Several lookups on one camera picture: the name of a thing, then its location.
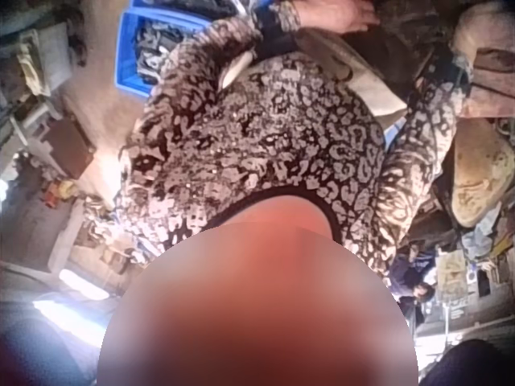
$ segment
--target hand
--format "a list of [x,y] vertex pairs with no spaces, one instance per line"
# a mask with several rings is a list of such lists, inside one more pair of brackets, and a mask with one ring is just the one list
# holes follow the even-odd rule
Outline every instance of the hand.
[[373,4],[368,0],[294,0],[300,26],[319,28],[338,34],[367,31],[379,24]]

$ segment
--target woman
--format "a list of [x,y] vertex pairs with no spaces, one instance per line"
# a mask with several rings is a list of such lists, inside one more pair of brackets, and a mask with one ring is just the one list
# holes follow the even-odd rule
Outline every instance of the woman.
[[161,252],[231,222],[294,225],[331,237],[385,277],[451,145],[473,45],[462,39],[464,49],[435,56],[388,154],[364,102],[304,54],[262,62],[217,91],[224,67],[259,42],[377,23],[364,0],[294,0],[181,43],[124,150],[123,224]]

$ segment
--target leopard print top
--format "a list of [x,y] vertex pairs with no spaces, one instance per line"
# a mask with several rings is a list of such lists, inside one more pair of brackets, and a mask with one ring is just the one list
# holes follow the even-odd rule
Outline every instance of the leopard print top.
[[263,35],[299,29],[289,2],[267,12],[266,23],[214,22],[171,53],[123,151],[118,216],[164,252],[260,199],[298,195],[385,277],[451,145],[470,65],[449,51],[430,66],[386,154],[365,103],[304,54],[262,62],[218,92],[224,66]]

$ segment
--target blue basket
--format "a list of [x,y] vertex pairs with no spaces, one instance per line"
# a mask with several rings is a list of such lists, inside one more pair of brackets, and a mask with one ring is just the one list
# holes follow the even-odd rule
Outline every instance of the blue basket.
[[130,6],[133,8],[137,8],[139,10],[147,10],[151,13],[159,13],[159,14],[169,14],[169,12],[180,12],[183,14],[189,14],[192,17],[201,17],[201,18],[209,18],[210,20],[217,20],[219,18],[225,18],[228,16],[234,16],[236,15],[236,7],[231,4],[231,7],[233,8],[233,12],[231,14],[221,13],[221,14],[199,14],[199,13],[191,13],[187,11],[182,11],[179,7],[169,5],[169,6],[163,6],[163,5],[154,5],[149,4],[147,2],[144,2],[143,0],[131,0]]
[[136,67],[136,51],[134,37],[137,29],[146,19],[169,23],[187,31],[204,29],[211,22],[189,14],[168,11],[167,14],[149,13],[147,10],[128,9],[122,13],[118,30],[118,43],[114,69],[115,85],[125,91],[147,98],[152,85],[143,82]]

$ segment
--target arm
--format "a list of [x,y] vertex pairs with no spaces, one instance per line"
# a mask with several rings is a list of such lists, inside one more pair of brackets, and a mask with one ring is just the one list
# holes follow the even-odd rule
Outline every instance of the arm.
[[439,50],[428,67],[421,99],[408,112],[406,124],[389,148],[378,181],[373,224],[379,238],[381,258],[374,262],[379,271],[388,270],[421,200],[441,171],[471,73],[465,56],[453,55],[447,47]]

